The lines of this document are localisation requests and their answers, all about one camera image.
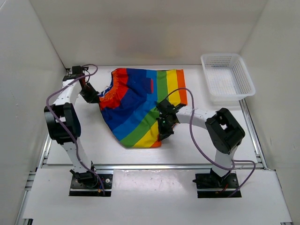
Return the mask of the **rainbow striped shorts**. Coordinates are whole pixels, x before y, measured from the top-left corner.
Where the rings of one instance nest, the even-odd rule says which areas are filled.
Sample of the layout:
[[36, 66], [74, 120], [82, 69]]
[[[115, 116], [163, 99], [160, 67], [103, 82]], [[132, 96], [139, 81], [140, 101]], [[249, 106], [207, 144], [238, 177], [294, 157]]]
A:
[[125, 148], [161, 146], [156, 105], [164, 98], [188, 103], [184, 71], [117, 68], [111, 78], [99, 94], [99, 108], [117, 141]]

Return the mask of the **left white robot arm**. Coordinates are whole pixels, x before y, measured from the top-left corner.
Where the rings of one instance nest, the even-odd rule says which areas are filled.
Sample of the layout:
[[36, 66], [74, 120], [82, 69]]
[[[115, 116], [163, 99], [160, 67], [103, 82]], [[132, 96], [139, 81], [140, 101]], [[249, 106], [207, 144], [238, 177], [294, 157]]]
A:
[[73, 164], [71, 173], [77, 182], [103, 191], [103, 182], [81, 144], [81, 125], [74, 108], [78, 96], [89, 104], [100, 102], [99, 92], [89, 82], [94, 75], [88, 71], [89, 67], [91, 64], [73, 66], [67, 72], [61, 89], [47, 97], [44, 115], [49, 136], [67, 153]]

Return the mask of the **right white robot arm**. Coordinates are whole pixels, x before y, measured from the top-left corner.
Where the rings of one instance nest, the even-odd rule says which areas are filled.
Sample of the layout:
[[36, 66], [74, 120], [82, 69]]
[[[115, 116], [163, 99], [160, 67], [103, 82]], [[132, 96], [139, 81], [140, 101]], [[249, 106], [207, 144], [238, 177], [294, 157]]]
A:
[[226, 108], [221, 108], [210, 113], [182, 103], [174, 106], [168, 100], [157, 103], [156, 108], [159, 111], [157, 121], [160, 141], [174, 134], [173, 127], [179, 123], [189, 125], [194, 144], [196, 141], [192, 134], [193, 126], [207, 130], [212, 144], [216, 148], [215, 160], [205, 156], [213, 164], [208, 176], [208, 183], [218, 188], [222, 187], [234, 168], [233, 156], [236, 149], [246, 135], [231, 112]]

